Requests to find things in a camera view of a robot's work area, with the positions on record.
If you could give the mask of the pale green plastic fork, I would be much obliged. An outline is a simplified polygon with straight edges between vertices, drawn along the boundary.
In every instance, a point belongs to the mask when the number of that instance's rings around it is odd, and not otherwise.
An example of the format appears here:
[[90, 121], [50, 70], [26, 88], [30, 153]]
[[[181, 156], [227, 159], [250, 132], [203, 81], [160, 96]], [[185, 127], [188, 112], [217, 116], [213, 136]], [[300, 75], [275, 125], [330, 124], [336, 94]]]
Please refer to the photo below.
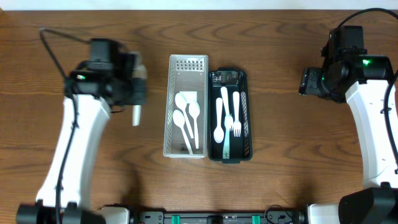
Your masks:
[[226, 130], [224, 136], [224, 144], [223, 144], [223, 159], [229, 159], [230, 157], [230, 130]]

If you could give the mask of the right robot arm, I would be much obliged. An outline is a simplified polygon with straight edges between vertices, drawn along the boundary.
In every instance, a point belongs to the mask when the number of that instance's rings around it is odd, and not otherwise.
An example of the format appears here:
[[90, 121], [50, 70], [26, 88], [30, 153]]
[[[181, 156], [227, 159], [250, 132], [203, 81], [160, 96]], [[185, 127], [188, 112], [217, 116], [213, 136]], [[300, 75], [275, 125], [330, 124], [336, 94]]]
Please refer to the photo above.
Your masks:
[[397, 223], [397, 136], [394, 72], [384, 55], [369, 55], [361, 26], [330, 31], [322, 67], [305, 68], [300, 95], [346, 103], [363, 160], [363, 190], [338, 203], [307, 207], [307, 223]]

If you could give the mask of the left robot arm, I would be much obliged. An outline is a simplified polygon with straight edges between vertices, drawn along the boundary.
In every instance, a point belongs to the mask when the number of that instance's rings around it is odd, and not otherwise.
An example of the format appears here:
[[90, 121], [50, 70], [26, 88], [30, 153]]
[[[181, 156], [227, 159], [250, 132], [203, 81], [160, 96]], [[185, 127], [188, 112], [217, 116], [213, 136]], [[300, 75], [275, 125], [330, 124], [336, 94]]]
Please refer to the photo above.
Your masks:
[[132, 106], [139, 125], [146, 68], [139, 52], [111, 39], [91, 39], [90, 58], [64, 78], [63, 123], [47, 177], [33, 205], [19, 205], [17, 223], [134, 223], [127, 206], [90, 208], [98, 146], [115, 106]]

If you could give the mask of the clear perforated plastic basket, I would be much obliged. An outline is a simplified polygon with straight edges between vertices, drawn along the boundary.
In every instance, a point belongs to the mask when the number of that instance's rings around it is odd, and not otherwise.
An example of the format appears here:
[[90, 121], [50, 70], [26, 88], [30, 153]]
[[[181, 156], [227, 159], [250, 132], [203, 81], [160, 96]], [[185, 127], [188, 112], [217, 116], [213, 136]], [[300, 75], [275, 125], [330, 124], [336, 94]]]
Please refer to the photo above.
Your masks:
[[[181, 93], [186, 101], [186, 113], [194, 135], [194, 121], [189, 113], [189, 105], [196, 101], [200, 106], [197, 118], [199, 149], [195, 149], [195, 140], [191, 138], [185, 123], [184, 129], [192, 147], [193, 154], [185, 145], [181, 129], [173, 121], [174, 110], [180, 110], [175, 104], [175, 95]], [[169, 60], [167, 101], [165, 107], [163, 155], [170, 158], [199, 159], [206, 156], [208, 147], [208, 56], [173, 54]]]

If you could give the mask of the black perforated plastic basket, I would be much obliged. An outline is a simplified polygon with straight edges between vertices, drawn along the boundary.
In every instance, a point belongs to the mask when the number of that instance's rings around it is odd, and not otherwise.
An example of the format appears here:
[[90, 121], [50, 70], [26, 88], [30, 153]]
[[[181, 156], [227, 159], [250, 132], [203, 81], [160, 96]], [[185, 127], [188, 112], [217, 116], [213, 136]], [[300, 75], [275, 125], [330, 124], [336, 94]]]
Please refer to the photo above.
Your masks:
[[[228, 91], [229, 111], [232, 116], [238, 114], [241, 123], [240, 136], [231, 131], [229, 137], [229, 157], [224, 157], [224, 143], [217, 143], [214, 130], [217, 127], [216, 99], [221, 97], [221, 88]], [[248, 78], [243, 70], [237, 68], [219, 68], [208, 74], [208, 153], [212, 161], [224, 164], [239, 164], [253, 156], [251, 118], [248, 96]]]

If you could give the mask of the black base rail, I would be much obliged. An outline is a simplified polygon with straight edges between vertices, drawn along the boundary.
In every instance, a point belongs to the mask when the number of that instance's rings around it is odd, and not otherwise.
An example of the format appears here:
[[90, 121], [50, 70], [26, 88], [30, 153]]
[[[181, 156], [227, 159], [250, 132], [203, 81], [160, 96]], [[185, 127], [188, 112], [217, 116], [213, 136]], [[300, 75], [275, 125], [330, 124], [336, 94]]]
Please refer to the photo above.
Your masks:
[[137, 224], [305, 224], [307, 215], [302, 210], [271, 205], [263, 212], [138, 212], [131, 207], [113, 204], [99, 209], [106, 223]]

